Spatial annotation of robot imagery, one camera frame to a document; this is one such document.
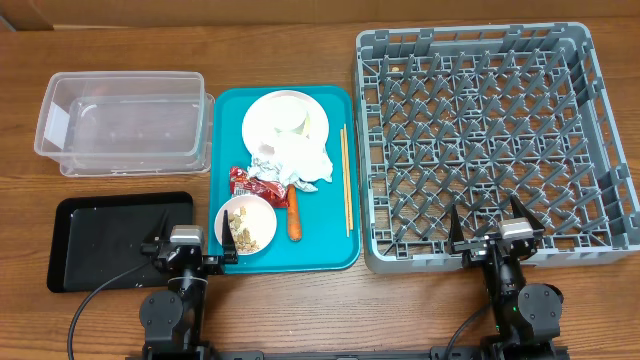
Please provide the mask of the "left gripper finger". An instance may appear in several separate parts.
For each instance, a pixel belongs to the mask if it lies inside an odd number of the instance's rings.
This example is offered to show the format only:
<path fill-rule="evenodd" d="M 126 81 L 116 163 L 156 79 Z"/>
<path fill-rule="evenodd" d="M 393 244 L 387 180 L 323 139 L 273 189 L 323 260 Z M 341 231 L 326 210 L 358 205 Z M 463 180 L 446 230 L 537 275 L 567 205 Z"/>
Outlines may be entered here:
<path fill-rule="evenodd" d="M 153 228 L 147 235 L 148 243 L 155 244 L 167 237 L 166 227 L 168 222 L 168 216 L 169 216 L 169 212 L 167 210 L 164 210 L 159 220 L 156 222 L 156 224 L 153 226 Z"/>
<path fill-rule="evenodd" d="M 236 257 L 237 250 L 233 238 L 233 234 L 229 225 L 228 211 L 223 212 L 222 229 L 221 229 L 221 245 L 225 257 Z"/>

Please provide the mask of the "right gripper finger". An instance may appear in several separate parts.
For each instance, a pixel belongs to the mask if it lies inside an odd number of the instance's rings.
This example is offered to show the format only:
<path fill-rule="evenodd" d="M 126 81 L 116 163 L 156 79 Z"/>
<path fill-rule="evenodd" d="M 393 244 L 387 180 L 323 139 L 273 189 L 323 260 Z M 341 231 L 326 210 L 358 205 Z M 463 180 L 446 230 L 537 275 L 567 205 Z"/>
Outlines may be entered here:
<path fill-rule="evenodd" d="M 455 204 L 453 204 L 450 209 L 450 229 L 448 234 L 448 242 L 450 244 L 455 244 L 464 241 L 464 233 L 460 223 L 457 207 Z"/>
<path fill-rule="evenodd" d="M 511 195 L 509 197 L 509 200 L 514 218 L 526 219 L 534 231 L 545 230 L 545 226 L 534 216 L 534 214 L 529 209 L 527 209 L 523 205 L 517 195 Z"/>

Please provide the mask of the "food scraps pile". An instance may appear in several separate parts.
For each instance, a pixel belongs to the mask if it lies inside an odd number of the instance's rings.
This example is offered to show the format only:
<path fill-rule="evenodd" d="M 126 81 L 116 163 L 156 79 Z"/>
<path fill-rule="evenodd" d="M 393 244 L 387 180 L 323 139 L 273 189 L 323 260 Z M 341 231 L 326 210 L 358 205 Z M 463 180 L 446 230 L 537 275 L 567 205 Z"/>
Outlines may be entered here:
<path fill-rule="evenodd" d="M 244 206 L 228 215 L 228 224 L 236 250 L 240 254 L 254 253 L 259 250 L 257 241 L 251 235 L 250 221 Z"/>

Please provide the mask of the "orange carrot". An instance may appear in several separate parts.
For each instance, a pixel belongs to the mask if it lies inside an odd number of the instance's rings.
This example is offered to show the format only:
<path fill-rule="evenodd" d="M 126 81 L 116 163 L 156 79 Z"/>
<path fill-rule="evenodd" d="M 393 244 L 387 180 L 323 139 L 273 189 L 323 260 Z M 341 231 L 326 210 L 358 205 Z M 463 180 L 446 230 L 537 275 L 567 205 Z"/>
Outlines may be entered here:
<path fill-rule="evenodd" d="M 287 187 L 287 230 L 289 238 L 294 241 L 300 241 L 302 238 L 302 229 L 300 223 L 299 207 L 296 188 L 294 185 Z"/>

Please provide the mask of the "red snack wrapper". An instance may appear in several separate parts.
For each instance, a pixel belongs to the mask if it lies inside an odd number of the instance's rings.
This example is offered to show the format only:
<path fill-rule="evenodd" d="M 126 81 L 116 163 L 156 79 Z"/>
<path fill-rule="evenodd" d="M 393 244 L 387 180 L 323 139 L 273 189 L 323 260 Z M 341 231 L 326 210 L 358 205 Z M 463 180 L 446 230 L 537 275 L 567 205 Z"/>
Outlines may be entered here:
<path fill-rule="evenodd" d="M 250 177 L 246 170 L 237 166 L 231 167 L 229 181 L 232 196 L 256 195 L 267 201 L 273 208 L 289 206 L 287 190 L 277 182 Z"/>

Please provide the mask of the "white napkin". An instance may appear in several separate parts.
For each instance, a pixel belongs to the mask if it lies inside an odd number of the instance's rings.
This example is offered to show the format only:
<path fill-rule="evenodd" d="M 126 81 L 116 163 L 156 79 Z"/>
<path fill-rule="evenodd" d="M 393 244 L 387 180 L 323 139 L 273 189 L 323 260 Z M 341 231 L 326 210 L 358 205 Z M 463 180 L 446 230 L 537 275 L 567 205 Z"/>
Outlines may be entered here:
<path fill-rule="evenodd" d="M 270 148 L 271 155 L 259 151 L 252 156 L 247 169 L 250 177 L 284 187 L 293 185 L 304 192 L 316 192 L 319 180 L 333 182 L 333 163 L 323 145 L 302 135 L 281 133 Z"/>

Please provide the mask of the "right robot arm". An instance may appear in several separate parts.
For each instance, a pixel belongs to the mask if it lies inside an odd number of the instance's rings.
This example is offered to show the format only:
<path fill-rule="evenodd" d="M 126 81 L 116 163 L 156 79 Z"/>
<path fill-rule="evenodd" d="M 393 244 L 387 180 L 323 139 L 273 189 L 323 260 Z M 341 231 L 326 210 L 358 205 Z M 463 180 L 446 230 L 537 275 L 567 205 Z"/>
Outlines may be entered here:
<path fill-rule="evenodd" d="M 509 197 L 513 217 L 498 223 L 498 231 L 477 242 L 464 238 L 457 208 L 450 209 L 449 252 L 462 256 L 465 268 L 482 269 L 489 297 L 449 340 L 444 359 L 568 359 L 568 349 L 554 345 L 560 336 L 564 295 L 551 284 L 529 284 L 521 261 L 537 253 L 544 225 L 515 195 Z M 461 333 L 478 317 L 492 311 L 497 333 L 474 348 L 456 345 Z"/>

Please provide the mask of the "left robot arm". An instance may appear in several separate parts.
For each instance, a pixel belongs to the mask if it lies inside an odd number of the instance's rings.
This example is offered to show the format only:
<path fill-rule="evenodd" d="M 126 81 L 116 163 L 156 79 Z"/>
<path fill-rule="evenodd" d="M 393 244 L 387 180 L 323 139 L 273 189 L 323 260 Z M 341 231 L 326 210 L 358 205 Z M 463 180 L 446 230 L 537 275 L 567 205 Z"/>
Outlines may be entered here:
<path fill-rule="evenodd" d="M 220 359 L 214 346 L 201 339 L 208 278 L 223 275 L 238 262 L 228 217 L 223 217 L 220 255 L 203 253 L 204 233 L 197 225 L 168 228 L 164 212 L 146 235 L 140 252 L 168 276 L 167 288 L 149 295 L 139 310 L 145 330 L 144 359 Z"/>

